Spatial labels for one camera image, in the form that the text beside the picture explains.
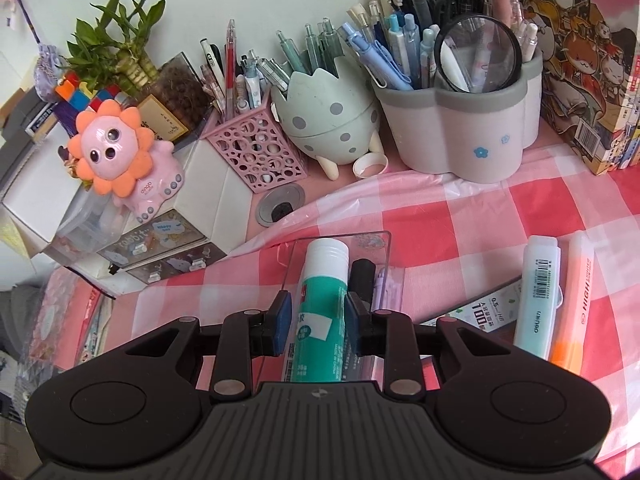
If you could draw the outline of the white mini drawer unit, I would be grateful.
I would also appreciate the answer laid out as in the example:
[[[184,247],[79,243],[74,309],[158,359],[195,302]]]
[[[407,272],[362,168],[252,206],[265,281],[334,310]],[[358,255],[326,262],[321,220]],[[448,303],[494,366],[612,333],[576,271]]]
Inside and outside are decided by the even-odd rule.
[[[27,235],[2,205],[7,188],[1,197],[2,288],[21,283],[25,266],[49,258],[120,295],[228,255],[245,240],[252,193],[208,141],[175,156],[186,182],[152,220],[140,224],[126,207],[81,186],[47,245]]]

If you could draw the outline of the comic book box set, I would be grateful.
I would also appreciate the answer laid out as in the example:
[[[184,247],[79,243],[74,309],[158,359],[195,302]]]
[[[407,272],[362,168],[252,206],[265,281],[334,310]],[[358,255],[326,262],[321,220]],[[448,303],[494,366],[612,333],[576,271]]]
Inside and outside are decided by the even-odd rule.
[[[639,162],[639,0],[520,0],[544,58],[541,116],[593,174]]]

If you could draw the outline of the rubik's cube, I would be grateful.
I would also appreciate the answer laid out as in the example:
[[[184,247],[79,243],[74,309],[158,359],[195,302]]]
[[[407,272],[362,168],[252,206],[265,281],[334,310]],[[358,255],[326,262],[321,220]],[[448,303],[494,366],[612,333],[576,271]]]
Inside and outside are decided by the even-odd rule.
[[[74,72],[67,72],[55,87],[58,102],[54,104],[53,114],[68,136],[77,133],[77,115],[90,108],[98,110],[103,101],[115,99],[120,93],[117,84],[110,84],[99,90],[90,90],[85,81],[81,81]]]

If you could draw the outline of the orange highlighter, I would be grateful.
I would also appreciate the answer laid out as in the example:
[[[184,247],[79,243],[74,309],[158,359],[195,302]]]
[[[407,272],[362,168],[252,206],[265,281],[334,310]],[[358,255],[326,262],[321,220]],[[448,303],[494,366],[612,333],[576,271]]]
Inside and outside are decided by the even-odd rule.
[[[550,353],[553,364],[576,375],[582,369],[593,270],[593,244],[584,231],[577,231],[568,243],[564,300]]]

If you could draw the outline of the lavender mechanical pencil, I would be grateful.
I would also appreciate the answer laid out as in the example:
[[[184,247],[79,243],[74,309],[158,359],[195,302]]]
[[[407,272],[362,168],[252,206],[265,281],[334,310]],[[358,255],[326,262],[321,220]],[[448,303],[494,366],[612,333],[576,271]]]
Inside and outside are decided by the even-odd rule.
[[[387,270],[382,269],[380,272],[378,272],[378,275],[374,280],[371,311],[377,311],[382,308],[386,291],[386,278]]]

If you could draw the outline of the green white glue stick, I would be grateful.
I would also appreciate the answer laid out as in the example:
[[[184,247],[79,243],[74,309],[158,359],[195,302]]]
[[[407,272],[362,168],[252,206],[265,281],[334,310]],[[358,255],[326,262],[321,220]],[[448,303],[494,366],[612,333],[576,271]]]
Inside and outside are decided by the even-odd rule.
[[[342,379],[348,274],[349,248],[342,240],[317,237],[294,243],[284,281],[293,296],[282,372],[286,382]]]

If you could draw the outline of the lucky bamboo plant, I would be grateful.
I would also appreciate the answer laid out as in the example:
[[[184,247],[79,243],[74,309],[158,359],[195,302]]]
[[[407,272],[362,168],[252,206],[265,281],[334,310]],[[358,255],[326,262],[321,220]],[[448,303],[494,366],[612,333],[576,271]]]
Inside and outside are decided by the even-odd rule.
[[[131,6],[122,0],[95,3],[92,7],[100,15],[93,23],[78,18],[73,39],[67,43],[62,67],[91,91],[116,84],[123,92],[137,96],[160,76],[146,46],[165,13],[166,1],[126,1]]]

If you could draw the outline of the brown glass plant pot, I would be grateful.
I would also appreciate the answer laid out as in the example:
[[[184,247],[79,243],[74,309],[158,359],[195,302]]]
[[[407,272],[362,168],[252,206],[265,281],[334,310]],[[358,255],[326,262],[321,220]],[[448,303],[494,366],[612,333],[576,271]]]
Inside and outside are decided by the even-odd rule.
[[[172,143],[198,130],[211,107],[212,99],[183,53],[162,66],[160,76],[143,89],[137,104],[142,125],[158,140]]]

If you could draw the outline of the red checkered tablecloth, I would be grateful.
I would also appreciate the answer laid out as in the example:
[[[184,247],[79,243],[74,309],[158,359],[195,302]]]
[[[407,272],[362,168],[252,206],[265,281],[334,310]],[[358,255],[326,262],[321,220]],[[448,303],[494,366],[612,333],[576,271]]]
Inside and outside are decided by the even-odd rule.
[[[488,292],[521,272],[533,235],[577,231],[596,256],[582,376],[612,408],[599,464],[620,478],[639,465],[639,171],[596,177],[564,145],[526,152],[514,176],[480,185],[414,171],[383,174],[319,198],[208,268],[117,299],[106,346],[181,315],[216,324],[265,308],[285,276],[285,245],[303,237],[386,231],[404,274],[401,307],[417,321]]]

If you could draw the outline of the pencil lead refill case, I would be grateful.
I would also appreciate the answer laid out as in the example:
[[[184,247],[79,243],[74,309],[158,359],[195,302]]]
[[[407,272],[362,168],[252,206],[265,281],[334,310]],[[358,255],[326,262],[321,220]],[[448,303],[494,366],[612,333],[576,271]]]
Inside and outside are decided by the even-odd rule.
[[[443,314],[422,322],[423,326],[435,326],[439,318],[456,318],[486,333],[500,330],[518,318],[522,279],[516,278],[500,287],[476,297],[466,304],[454,307]]]

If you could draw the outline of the clear plastic organizer tray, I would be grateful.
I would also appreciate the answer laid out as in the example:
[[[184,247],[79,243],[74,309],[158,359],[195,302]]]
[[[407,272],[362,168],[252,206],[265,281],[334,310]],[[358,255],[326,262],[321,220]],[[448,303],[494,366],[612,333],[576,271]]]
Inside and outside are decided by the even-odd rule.
[[[303,237],[270,248],[277,283],[291,294],[292,316],[282,356],[265,358],[260,382],[318,379],[343,382],[378,379],[382,362],[356,355],[346,334],[349,292],[367,311],[399,311],[401,286],[390,267],[392,236],[373,231]]]

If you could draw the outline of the green highlighter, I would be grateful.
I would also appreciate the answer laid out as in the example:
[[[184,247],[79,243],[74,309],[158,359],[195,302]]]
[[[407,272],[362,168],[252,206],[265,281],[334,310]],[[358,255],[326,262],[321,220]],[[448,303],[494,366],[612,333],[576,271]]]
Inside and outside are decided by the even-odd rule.
[[[559,305],[561,248],[551,236],[532,235],[524,249],[514,344],[548,359]]]

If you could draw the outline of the magnifying glass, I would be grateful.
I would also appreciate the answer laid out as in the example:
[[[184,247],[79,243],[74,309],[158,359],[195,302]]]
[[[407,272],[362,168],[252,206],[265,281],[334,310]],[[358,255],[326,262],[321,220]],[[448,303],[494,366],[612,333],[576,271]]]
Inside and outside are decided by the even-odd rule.
[[[452,91],[494,92],[521,76],[518,38],[488,15],[466,14],[450,21],[436,36],[434,55],[439,75]]]

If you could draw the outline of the green egg pen holder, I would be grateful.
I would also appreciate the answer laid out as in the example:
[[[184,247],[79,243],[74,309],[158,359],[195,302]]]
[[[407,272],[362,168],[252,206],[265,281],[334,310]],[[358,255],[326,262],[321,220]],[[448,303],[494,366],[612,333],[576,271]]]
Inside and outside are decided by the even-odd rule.
[[[328,179],[337,180],[346,165],[363,178],[384,165],[382,112],[360,65],[340,56],[335,66],[336,74],[292,73],[285,91],[271,89],[271,101],[288,138]]]

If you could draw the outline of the black marker pen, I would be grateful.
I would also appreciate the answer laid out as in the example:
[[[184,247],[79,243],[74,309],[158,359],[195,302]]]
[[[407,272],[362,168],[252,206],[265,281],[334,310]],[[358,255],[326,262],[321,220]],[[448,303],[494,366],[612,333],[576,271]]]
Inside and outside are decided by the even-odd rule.
[[[375,264],[366,258],[357,259],[350,268],[347,290],[354,292],[371,310],[376,279]]]

